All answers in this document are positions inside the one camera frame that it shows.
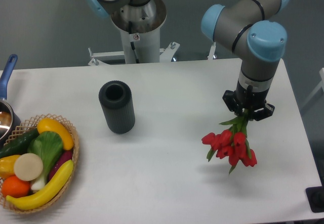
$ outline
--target tulip bouquet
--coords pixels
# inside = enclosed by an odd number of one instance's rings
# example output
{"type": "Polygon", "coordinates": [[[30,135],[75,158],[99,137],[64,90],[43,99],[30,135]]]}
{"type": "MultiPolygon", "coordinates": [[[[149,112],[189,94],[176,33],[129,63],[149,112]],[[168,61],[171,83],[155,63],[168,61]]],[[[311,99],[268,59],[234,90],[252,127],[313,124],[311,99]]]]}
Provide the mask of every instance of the tulip bouquet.
{"type": "Polygon", "coordinates": [[[257,164],[255,153],[250,148],[247,139],[248,115],[248,110],[245,110],[243,115],[220,123],[221,125],[231,125],[231,127],[217,135],[213,132],[209,133],[201,140],[203,144],[211,146],[207,154],[208,161],[211,160],[215,153],[216,157],[220,159],[228,157],[228,162],[231,165],[228,174],[235,169],[240,160],[246,167],[253,167],[257,164]]]}

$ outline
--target bok choy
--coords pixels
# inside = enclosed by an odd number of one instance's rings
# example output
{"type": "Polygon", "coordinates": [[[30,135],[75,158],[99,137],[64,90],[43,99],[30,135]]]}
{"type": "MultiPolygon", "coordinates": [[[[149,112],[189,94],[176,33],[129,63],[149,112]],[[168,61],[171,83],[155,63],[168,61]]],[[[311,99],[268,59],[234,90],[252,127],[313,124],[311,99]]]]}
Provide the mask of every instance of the bok choy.
{"type": "Polygon", "coordinates": [[[38,155],[43,161],[43,171],[41,175],[31,182],[31,190],[34,192],[41,190],[47,183],[49,172],[60,158],[63,150],[63,142],[61,137],[52,131],[41,133],[35,141],[33,141],[28,153],[38,155]]]}

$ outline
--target orange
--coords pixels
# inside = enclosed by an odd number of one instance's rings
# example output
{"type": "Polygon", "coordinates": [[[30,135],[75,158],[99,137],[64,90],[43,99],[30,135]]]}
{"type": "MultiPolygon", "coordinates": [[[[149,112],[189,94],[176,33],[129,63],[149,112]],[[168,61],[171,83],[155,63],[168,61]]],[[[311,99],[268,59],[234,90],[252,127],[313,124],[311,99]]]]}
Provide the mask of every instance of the orange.
{"type": "Polygon", "coordinates": [[[10,195],[14,198],[20,198],[27,196],[29,189],[29,182],[20,180],[16,176],[11,176],[3,182],[1,193],[4,197],[10,195]]]}

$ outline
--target red tulip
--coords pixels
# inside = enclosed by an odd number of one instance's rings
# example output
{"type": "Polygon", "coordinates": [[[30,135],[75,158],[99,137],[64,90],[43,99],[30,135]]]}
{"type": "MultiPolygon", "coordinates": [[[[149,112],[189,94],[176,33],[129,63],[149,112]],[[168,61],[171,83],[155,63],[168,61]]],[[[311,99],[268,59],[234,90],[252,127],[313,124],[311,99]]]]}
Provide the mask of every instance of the red tulip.
{"type": "Polygon", "coordinates": [[[228,146],[231,144],[232,132],[228,129],[224,130],[221,133],[220,142],[222,147],[228,146]]]}
{"type": "Polygon", "coordinates": [[[244,133],[237,132],[233,137],[234,145],[237,147],[239,147],[241,145],[245,145],[246,139],[247,139],[247,137],[245,136],[244,133]]]}
{"type": "Polygon", "coordinates": [[[218,151],[216,153],[216,157],[219,157],[220,159],[223,159],[224,157],[226,157],[222,151],[222,148],[218,149],[218,151]]]}
{"type": "Polygon", "coordinates": [[[247,146],[244,145],[240,145],[239,147],[237,147],[236,145],[234,146],[234,151],[235,151],[235,155],[239,158],[239,159],[243,159],[245,158],[245,156],[247,156],[247,146]]]}
{"type": "Polygon", "coordinates": [[[246,155],[242,159],[242,163],[245,165],[245,167],[247,167],[247,166],[254,167],[254,165],[258,163],[257,158],[255,157],[255,153],[252,149],[251,149],[251,156],[252,156],[251,159],[248,157],[248,155],[246,155]]]}
{"type": "Polygon", "coordinates": [[[211,132],[208,135],[204,136],[201,141],[205,145],[210,145],[214,140],[215,136],[216,136],[215,133],[211,132]]]}
{"type": "Polygon", "coordinates": [[[217,134],[211,143],[213,151],[217,151],[221,147],[220,134],[217,134]]]}
{"type": "Polygon", "coordinates": [[[232,146],[222,147],[222,152],[224,156],[231,156],[234,154],[234,147],[232,146]]]}
{"type": "Polygon", "coordinates": [[[236,166],[237,163],[239,161],[239,158],[236,154],[232,154],[228,157],[228,162],[229,164],[231,164],[232,166],[236,166]]]}

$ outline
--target robotic arm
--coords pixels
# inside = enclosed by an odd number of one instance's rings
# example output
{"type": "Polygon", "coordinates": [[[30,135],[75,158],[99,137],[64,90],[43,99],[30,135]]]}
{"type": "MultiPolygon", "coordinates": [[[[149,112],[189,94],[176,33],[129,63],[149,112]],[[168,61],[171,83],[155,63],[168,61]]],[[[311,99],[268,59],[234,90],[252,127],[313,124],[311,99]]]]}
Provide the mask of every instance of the robotic arm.
{"type": "Polygon", "coordinates": [[[287,41],[286,30],[267,19],[281,11],[289,0],[239,0],[231,8],[210,7],[201,22],[202,32],[242,59],[235,91],[226,91],[223,100],[230,111],[261,120],[273,114],[266,103],[272,79],[287,41]]]}
{"type": "Polygon", "coordinates": [[[120,31],[126,64],[159,61],[159,29],[167,16],[162,0],[86,1],[99,17],[111,16],[120,31]]]}

